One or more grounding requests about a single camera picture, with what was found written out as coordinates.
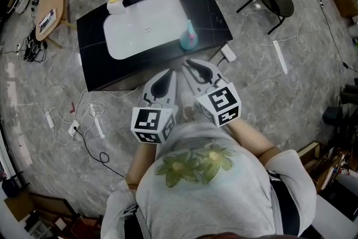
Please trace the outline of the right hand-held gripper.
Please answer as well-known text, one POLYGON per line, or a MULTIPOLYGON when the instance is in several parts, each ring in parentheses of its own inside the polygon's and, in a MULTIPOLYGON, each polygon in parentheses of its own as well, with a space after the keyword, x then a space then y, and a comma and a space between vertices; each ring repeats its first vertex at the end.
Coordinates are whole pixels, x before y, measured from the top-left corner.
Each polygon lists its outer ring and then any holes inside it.
POLYGON ((216 127, 241 116, 242 103, 233 83, 222 78, 219 68, 208 61, 187 59, 182 72, 192 92, 201 92, 201 85, 213 85, 196 98, 199 110, 216 127))

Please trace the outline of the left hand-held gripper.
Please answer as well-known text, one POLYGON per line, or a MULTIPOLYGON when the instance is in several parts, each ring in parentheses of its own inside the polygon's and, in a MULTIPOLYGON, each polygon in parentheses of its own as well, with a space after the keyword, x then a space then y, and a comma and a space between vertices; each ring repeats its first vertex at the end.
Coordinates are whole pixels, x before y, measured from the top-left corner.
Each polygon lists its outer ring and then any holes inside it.
POLYGON ((176 125, 177 73, 166 69, 143 88, 142 98, 133 108, 131 132, 141 143, 165 144, 176 125))

